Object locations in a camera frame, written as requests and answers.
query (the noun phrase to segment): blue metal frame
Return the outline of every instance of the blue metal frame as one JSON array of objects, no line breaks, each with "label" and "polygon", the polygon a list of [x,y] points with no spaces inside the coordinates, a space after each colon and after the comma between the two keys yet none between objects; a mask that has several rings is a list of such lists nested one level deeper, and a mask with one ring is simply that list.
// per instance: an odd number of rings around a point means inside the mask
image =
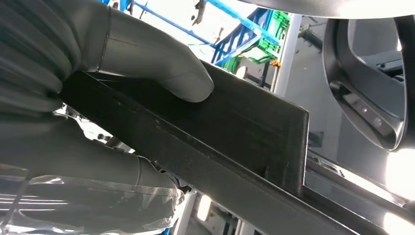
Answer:
[{"label": "blue metal frame", "polygon": [[203,44],[204,44],[204,45],[209,45],[209,46],[213,47],[214,49],[216,49],[216,45],[215,45],[215,44],[210,43],[209,41],[207,41],[207,40],[203,39],[202,37],[197,36],[196,34],[194,34],[194,33],[193,33],[193,31],[187,30],[187,29],[185,29],[185,28],[181,27],[180,25],[178,25],[178,24],[176,24],[176,23],[174,23],[174,22],[170,21],[169,19],[167,19],[167,18],[165,18],[165,17],[163,17],[163,16],[161,16],[161,15],[157,14],[156,12],[154,12],[154,11],[150,10],[147,6],[141,5],[141,4],[136,3],[136,2],[135,2],[135,5],[139,6],[141,9],[143,9],[143,11],[149,12],[150,14],[152,14],[152,15],[154,15],[154,16],[157,16],[158,18],[162,19],[163,21],[165,21],[165,22],[167,22],[167,23],[171,24],[172,26],[174,26],[174,27],[176,27],[176,28],[180,29],[181,31],[183,31],[183,32],[187,33],[188,35],[190,35],[190,36],[192,36],[192,37],[196,38],[197,40],[199,40],[199,41],[201,41],[201,42],[203,42]]},{"label": "blue metal frame", "polygon": [[[109,0],[99,0],[101,2],[107,3]],[[215,53],[212,58],[212,63],[216,65],[223,65],[226,61],[230,60],[232,57],[235,57],[241,54],[244,50],[248,49],[259,39],[265,38],[271,43],[278,45],[278,40],[274,35],[271,35],[267,30],[270,25],[273,10],[258,8],[247,18],[242,17],[239,13],[232,10],[230,7],[224,5],[220,0],[205,0],[210,2],[212,5],[221,9],[230,16],[240,20],[241,24],[230,33],[226,38],[218,42],[216,45],[209,42],[208,40],[203,39],[202,37],[196,35],[191,30],[187,30],[180,25],[170,21],[169,19],[157,14],[152,11],[145,5],[141,5],[137,2],[134,4],[140,7],[143,11],[149,12],[150,14],[160,18],[161,20],[169,23],[170,25],[176,27],[177,29],[187,33],[188,35],[196,38],[201,41],[201,44],[191,44],[193,45],[209,45],[215,49]],[[130,0],[120,0],[120,11],[125,11],[129,4]]]},{"label": "blue metal frame", "polygon": [[270,34],[266,29],[259,26],[254,21],[245,18],[241,16],[238,12],[230,8],[229,6],[226,6],[220,0],[205,0],[206,2],[210,2],[210,4],[216,6],[217,8],[224,11],[226,14],[234,17],[235,19],[238,19],[241,24],[250,30],[252,30],[256,35],[261,36],[262,38],[265,38],[266,40],[270,41],[274,45],[279,45],[279,41],[277,38],[275,38],[274,35]]},{"label": "blue metal frame", "polygon": [[[247,20],[264,30],[268,30],[273,12],[273,10],[258,8],[247,17]],[[222,66],[232,57],[235,57],[248,49],[261,39],[261,37],[262,35],[255,35],[251,29],[240,24],[226,38],[218,42],[211,63]]]}]

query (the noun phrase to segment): green crate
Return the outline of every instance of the green crate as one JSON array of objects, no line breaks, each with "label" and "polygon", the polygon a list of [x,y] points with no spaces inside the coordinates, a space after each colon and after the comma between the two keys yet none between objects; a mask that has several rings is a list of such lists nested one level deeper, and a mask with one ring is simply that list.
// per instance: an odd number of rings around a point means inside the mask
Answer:
[{"label": "green crate", "polygon": [[268,27],[268,32],[281,41],[285,39],[288,26],[290,25],[290,18],[284,12],[274,11],[273,18],[271,19]]},{"label": "green crate", "polygon": [[243,51],[242,55],[257,64],[266,63],[271,60],[280,60],[282,53],[281,45],[284,44],[289,23],[290,18],[286,13],[274,11],[268,32],[275,35],[279,45],[276,46],[270,41],[261,38],[257,43]]},{"label": "green crate", "polygon": [[240,62],[241,62],[241,57],[236,56],[228,60],[221,67],[228,70],[231,73],[234,73]]}]

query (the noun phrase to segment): overhead light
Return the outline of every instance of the overhead light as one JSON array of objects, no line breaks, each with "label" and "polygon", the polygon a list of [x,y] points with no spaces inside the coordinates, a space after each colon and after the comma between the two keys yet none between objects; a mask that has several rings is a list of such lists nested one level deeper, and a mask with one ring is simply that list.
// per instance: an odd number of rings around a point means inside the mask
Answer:
[{"label": "overhead light", "polygon": [[207,219],[211,203],[212,200],[206,195],[203,195],[200,199],[199,208],[197,209],[197,217],[200,220],[205,221]]},{"label": "overhead light", "polygon": [[385,214],[383,228],[390,235],[415,234],[415,226],[413,224],[390,212]]},{"label": "overhead light", "polygon": [[[402,197],[415,200],[414,165],[415,149],[390,153],[386,164],[386,187]],[[415,225],[390,212],[385,214],[383,227],[390,235],[415,234]]]},{"label": "overhead light", "polygon": [[415,200],[415,149],[390,153],[386,164],[386,187],[409,200]]},{"label": "overhead light", "polygon": [[248,71],[248,68],[246,66],[241,66],[236,71],[235,76],[237,78],[244,79],[245,76],[246,76],[247,71]]}]

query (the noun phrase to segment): transparent plastic sheet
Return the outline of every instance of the transparent plastic sheet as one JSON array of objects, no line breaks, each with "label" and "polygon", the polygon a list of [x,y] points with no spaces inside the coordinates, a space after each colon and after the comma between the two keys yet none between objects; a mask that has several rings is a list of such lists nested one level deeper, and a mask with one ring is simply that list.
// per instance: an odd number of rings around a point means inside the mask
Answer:
[{"label": "transparent plastic sheet", "polygon": [[3,235],[159,234],[174,225],[184,200],[175,188],[52,175],[33,178],[21,191]]},{"label": "transparent plastic sheet", "polygon": [[11,165],[0,164],[0,234],[3,234],[8,218],[11,216],[10,209],[24,187],[27,170]]}]

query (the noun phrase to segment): side mirror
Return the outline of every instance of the side mirror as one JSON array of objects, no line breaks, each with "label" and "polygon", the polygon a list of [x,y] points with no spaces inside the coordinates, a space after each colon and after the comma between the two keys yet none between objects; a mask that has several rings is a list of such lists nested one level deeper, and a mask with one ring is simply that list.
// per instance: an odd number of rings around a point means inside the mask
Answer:
[{"label": "side mirror", "polygon": [[[371,58],[372,63],[351,50],[349,20],[329,20],[323,42],[323,65],[333,96],[353,125],[388,151],[415,146],[415,19],[394,21],[402,50]],[[401,73],[385,72],[373,65],[376,59],[381,64],[382,59],[401,60]]]}]

